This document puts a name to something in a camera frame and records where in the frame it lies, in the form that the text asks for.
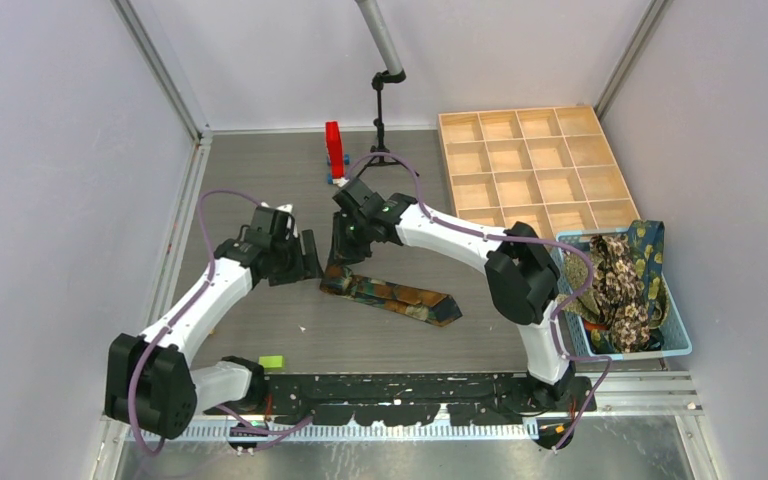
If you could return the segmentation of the blue orange green tie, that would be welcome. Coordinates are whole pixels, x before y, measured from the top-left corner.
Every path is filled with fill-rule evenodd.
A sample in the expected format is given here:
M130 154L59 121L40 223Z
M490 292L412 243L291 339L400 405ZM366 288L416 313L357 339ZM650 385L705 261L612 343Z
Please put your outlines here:
M357 275L346 266L329 265L319 286L326 294L394 312L437 327L462 317L450 294Z

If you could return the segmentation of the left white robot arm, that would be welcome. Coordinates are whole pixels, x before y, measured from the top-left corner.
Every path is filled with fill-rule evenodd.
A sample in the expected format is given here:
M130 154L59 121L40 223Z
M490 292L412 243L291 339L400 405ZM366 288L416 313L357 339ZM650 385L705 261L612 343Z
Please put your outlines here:
M180 436L193 417L220 405L258 412L267 398L265 369L225 356L194 369L196 353L229 310L258 285L319 278L312 230L297 227L290 204L256 207L240 236L212 252L199 280L138 335L109 347L104 413L163 439Z

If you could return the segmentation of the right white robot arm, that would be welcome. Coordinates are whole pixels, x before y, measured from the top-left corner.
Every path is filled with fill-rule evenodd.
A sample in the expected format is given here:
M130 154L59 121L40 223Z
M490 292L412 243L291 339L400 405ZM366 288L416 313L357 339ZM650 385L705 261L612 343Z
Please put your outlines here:
M556 410L571 395L574 368L551 325L560 270L548 241L523 222L483 226L437 211L421 200L394 193L383 198L355 178L333 196L338 206L332 245L349 264L371 255L373 243L429 250L483 274L497 312L516 324L527 355L531 397Z

